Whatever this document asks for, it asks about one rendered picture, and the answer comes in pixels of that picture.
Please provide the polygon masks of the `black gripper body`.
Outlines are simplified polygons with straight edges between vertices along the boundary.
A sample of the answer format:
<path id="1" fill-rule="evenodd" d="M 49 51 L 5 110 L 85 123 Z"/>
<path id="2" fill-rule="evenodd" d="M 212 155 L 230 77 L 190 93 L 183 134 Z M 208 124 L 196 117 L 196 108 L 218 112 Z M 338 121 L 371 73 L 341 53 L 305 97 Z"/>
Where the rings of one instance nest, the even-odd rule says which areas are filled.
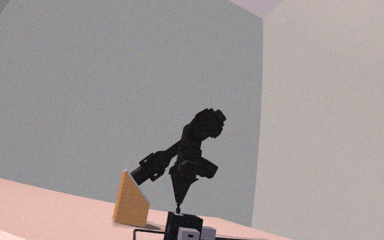
<path id="1" fill-rule="evenodd" d="M 204 164 L 197 163 L 199 154 L 202 154 L 202 150 L 199 145 L 181 142 L 177 149 L 177 158 L 174 165 L 169 169 L 170 175 L 179 174 L 188 177 L 196 178 L 206 177 L 207 168 Z"/>

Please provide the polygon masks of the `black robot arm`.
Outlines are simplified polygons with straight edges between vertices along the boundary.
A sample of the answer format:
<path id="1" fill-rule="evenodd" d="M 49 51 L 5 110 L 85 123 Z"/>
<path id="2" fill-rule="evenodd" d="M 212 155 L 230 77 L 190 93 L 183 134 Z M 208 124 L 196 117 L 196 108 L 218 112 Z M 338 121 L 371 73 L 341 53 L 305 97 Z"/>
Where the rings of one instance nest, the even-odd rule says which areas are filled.
<path id="1" fill-rule="evenodd" d="M 171 159 L 178 154 L 177 150 L 180 143 L 191 143 L 201 147 L 202 141 L 209 137 L 215 139 L 222 133 L 225 125 L 224 121 L 226 120 L 225 115 L 219 109 L 214 111 L 212 108 L 206 108 L 200 111 L 189 124 L 183 127 L 182 136 L 178 142 L 167 150 L 152 152 L 142 159 L 139 162 L 140 166 L 130 173 L 131 176 L 139 186 L 149 178 L 154 182 L 164 174 Z M 196 163 L 205 165 L 207 169 L 206 178 L 211 179 L 214 177 L 218 167 L 202 157 L 202 152 L 198 154 Z M 154 176 L 155 174 L 157 175 Z"/>

